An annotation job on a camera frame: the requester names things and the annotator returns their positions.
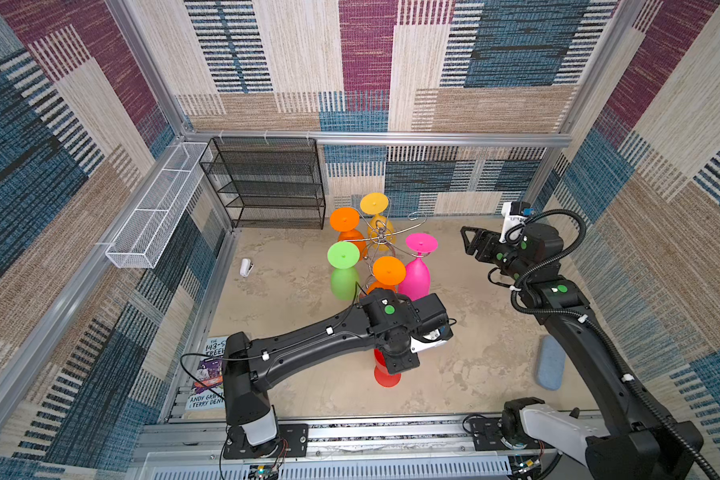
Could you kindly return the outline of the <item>red wine glass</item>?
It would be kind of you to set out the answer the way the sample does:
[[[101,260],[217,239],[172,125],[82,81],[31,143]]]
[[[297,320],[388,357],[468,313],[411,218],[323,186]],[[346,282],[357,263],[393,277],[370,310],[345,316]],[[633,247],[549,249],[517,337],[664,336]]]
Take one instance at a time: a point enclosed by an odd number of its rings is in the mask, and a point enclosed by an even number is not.
[[[402,375],[389,373],[384,355],[380,350],[374,349],[373,354],[376,363],[374,368],[374,378],[376,382],[385,388],[392,388],[398,385],[401,381]]]

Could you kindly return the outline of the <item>pink wine glass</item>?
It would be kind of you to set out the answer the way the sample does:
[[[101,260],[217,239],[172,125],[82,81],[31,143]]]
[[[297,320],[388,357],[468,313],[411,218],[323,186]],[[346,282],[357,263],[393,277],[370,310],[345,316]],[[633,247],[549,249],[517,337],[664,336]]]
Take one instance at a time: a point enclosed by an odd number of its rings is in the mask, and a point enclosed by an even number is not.
[[[398,285],[398,291],[412,301],[430,294],[431,275],[423,258],[438,248],[438,241],[426,233],[414,233],[407,237],[406,246],[414,259],[406,265],[406,276]]]

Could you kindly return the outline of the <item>orange wine glass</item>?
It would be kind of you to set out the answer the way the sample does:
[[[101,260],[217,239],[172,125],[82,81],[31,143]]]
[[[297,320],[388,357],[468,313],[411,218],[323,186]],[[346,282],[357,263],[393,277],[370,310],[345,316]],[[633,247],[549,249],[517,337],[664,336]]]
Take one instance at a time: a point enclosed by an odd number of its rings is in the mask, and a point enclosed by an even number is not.
[[[391,256],[377,259],[373,263],[371,271],[374,280],[367,289],[368,293],[377,289],[396,292],[406,277],[405,265],[401,260]]]
[[[359,231],[360,215],[357,210],[351,207],[342,207],[333,211],[329,223],[332,229],[338,233],[338,242],[353,244],[363,259],[366,254],[367,241],[363,233]]]

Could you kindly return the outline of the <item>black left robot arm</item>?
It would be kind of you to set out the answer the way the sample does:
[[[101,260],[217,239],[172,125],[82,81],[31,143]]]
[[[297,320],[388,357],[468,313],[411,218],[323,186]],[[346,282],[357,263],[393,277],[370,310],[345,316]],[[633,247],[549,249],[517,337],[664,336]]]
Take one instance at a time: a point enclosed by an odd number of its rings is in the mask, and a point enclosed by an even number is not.
[[[269,456],[282,444],[268,392],[285,379],[349,353],[378,350],[397,375],[420,366],[419,352],[448,342],[455,321],[432,293],[418,300],[375,289],[325,320],[285,334],[226,340],[221,374],[228,446]]]

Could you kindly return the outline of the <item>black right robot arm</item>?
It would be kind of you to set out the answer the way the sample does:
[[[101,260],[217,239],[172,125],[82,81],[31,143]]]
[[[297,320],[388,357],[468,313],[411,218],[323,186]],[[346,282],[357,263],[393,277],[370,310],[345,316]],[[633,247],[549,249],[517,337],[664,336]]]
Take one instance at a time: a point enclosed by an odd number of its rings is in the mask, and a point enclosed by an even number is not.
[[[510,303],[533,316],[558,342],[585,382],[602,415],[604,436],[536,397],[506,402],[504,441],[525,446],[534,440],[556,447],[595,479],[684,479],[698,466],[710,479],[718,473],[701,453],[704,440],[690,421],[679,422],[647,390],[597,320],[579,287],[560,275],[560,262],[586,236],[564,244],[540,216],[504,232],[464,226],[467,255],[493,264],[509,284]]]

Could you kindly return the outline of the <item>chrome wine glass rack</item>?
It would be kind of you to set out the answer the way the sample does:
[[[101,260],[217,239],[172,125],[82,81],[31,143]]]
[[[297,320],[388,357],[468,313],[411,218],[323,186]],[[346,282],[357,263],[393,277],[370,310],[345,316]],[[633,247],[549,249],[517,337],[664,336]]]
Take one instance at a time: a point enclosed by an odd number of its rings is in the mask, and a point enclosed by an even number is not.
[[[406,265],[411,262],[414,259],[414,254],[411,252],[411,250],[406,246],[406,239],[408,236],[414,234],[414,233],[422,233],[418,229],[422,227],[426,221],[427,218],[418,212],[414,211],[410,213],[407,216],[407,220],[411,223],[410,226],[404,227],[402,229],[399,229],[394,226],[391,219],[388,220],[391,222],[394,228],[394,232],[391,235],[385,235],[383,233],[379,234],[378,239],[374,239],[374,242],[376,243],[386,243],[389,247],[388,252],[379,252],[375,246],[370,245],[370,240],[367,238],[367,228],[368,228],[368,221],[370,220],[370,217],[365,215],[361,209],[358,210],[356,208],[353,208],[358,211],[360,215],[360,225],[359,225],[359,231],[364,234],[365,240],[367,241],[367,249],[366,254],[363,259],[360,258],[361,261],[365,262],[367,264],[368,270],[369,270],[369,277],[365,281],[364,289],[367,292],[368,287],[370,286],[371,282],[374,280],[372,275],[372,265],[373,263],[384,256],[391,256],[395,257],[402,261],[402,263]]]

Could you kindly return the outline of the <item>yellow wine glass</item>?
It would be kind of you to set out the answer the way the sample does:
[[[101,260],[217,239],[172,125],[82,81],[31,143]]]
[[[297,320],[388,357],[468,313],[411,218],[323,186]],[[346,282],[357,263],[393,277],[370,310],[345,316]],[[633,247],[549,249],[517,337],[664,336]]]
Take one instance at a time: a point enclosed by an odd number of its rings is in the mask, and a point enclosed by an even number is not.
[[[389,247],[386,243],[376,243],[374,239],[379,238],[379,234],[391,235],[394,232],[393,225],[383,212],[389,206],[389,199],[386,195],[374,192],[365,195],[360,201],[361,211],[370,217],[367,228],[367,238],[370,245],[375,246],[379,252],[388,252]]]

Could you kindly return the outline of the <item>green wine glass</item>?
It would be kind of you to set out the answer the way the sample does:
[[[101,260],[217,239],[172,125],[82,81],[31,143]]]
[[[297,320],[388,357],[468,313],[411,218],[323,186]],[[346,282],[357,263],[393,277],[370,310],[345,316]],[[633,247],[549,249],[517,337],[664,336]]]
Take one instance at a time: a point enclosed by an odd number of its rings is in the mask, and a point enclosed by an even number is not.
[[[357,247],[346,241],[334,243],[327,252],[327,260],[333,267],[330,277],[332,293],[343,301],[351,301],[356,295],[359,275],[355,265],[360,259]]]

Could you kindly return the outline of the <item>blue grey glasses case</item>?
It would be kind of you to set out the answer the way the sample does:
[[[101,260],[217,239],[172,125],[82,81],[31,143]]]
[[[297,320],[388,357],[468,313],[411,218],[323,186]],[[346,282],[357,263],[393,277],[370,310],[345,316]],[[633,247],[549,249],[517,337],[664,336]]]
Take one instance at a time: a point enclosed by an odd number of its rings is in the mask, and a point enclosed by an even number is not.
[[[550,391],[562,386],[566,353],[551,335],[542,338],[536,363],[535,380],[539,386]]]

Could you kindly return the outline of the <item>small white stapler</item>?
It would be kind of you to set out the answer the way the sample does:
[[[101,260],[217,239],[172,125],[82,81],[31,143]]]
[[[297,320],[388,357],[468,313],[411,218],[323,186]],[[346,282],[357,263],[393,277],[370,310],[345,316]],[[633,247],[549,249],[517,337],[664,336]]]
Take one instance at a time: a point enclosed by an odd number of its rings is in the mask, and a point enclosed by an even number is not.
[[[250,258],[243,258],[240,263],[239,274],[243,278],[247,278],[253,270],[254,264]]]

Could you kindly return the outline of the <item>colourful paperback book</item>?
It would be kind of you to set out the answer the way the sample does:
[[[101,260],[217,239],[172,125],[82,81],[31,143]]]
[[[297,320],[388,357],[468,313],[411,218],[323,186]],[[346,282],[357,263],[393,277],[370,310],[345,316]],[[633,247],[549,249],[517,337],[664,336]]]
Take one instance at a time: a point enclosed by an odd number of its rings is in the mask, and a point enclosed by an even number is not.
[[[224,406],[222,361],[226,338],[209,337],[197,355],[186,354],[182,363],[190,367],[192,386],[187,400],[188,411],[202,411]]]

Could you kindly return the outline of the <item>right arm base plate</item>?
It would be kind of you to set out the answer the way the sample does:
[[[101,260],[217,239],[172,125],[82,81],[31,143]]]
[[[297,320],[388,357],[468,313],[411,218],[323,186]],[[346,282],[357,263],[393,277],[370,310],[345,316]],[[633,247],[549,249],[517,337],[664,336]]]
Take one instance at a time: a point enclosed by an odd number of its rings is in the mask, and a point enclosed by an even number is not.
[[[506,434],[502,419],[496,416],[470,414],[462,419],[462,430],[471,438],[474,449],[486,451],[528,451],[538,453],[556,453],[549,443],[531,439],[526,434]]]

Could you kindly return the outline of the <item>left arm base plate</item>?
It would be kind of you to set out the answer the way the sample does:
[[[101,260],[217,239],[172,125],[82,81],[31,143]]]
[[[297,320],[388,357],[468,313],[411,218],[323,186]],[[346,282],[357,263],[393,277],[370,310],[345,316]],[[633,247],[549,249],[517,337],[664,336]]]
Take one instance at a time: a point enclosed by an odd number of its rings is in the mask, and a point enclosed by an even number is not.
[[[274,439],[252,446],[242,427],[230,427],[222,450],[224,460],[271,458],[285,451],[286,458],[302,458],[307,454],[309,425],[306,423],[279,423]]]

